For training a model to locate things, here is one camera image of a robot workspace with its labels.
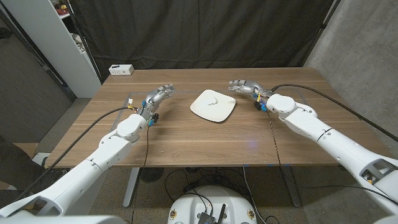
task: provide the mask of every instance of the white plate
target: white plate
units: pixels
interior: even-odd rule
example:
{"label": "white plate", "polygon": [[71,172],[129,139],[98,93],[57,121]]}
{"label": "white plate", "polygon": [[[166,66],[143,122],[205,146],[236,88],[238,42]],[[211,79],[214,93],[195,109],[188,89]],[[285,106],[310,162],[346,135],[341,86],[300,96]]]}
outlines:
{"label": "white plate", "polygon": [[236,100],[213,90],[205,90],[191,104],[191,110],[209,121],[222,122],[232,112]]}

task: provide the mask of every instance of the black connector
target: black connector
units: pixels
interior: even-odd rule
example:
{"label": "black connector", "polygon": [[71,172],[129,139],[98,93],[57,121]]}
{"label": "black connector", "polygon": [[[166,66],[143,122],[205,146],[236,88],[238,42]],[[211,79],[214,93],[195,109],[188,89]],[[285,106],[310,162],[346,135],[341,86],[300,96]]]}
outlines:
{"label": "black connector", "polygon": [[255,101],[254,102],[254,107],[257,109],[257,110],[261,110],[261,103],[260,102],[258,102],[258,101]]}
{"label": "black connector", "polygon": [[159,119],[159,114],[156,113],[152,116],[152,120],[154,120],[154,123],[156,124],[157,120]]}

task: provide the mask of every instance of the table leg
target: table leg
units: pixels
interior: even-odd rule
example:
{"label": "table leg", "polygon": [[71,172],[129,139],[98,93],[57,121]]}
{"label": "table leg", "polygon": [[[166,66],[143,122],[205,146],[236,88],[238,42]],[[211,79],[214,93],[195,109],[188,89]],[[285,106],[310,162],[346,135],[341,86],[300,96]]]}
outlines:
{"label": "table leg", "polygon": [[285,174],[285,175],[283,175],[283,177],[285,180],[287,190],[289,191],[290,198],[292,199],[292,205],[296,208],[299,208],[301,206],[301,200],[299,197],[299,192],[295,185],[292,168],[290,166],[282,166],[281,169]]}
{"label": "table leg", "polygon": [[134,189],[138,183],[138,176],[139,176],[139,169],[138,167],[132,168],[129,178],[129,183],[127,184],[126,194],[124,195],[123,200],[123,207],[129,208],[131,206],[132,196],[134,195]]}

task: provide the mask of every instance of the small white object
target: small white object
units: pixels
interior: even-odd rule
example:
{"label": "small white object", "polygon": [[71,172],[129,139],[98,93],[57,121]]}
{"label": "small white object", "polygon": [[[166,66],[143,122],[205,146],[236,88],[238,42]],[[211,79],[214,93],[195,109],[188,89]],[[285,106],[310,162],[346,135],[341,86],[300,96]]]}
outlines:
{"label": "small white object", "polygon": [[133,71],[132,65],[112,65],[109,68],[111,75],[131,75]]}
{"label": "small white object", "polygon": [[222,122],[232,112],[236,100],[213,90],[205,90],[191,104],[191,110],[209,121]]}

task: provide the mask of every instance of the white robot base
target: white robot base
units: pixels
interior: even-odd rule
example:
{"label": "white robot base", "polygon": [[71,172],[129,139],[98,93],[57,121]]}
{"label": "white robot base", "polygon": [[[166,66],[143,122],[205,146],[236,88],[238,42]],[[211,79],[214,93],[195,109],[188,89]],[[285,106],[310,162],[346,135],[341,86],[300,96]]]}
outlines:
{"label": "white robot base", "polygon": [[[207,199],[203,198],[206,204],[203,204],[201,198],[195,195],[193,190],[178,198],[172,205],[168,224],[205,224],[205,223],[218,223],[218,224],[255,224],[257,223],[256,216],[252,205],[240,194],[235,191],[228,189],[226,187],[208,185],[195,188],[197,194],[206,197],[213,206],[213,213],[211,214],[212,221],[203,221],[205,210],[207,214],[211,213],[211,205]],[[221,210],[225,204],[225,209],[223,214]]]}

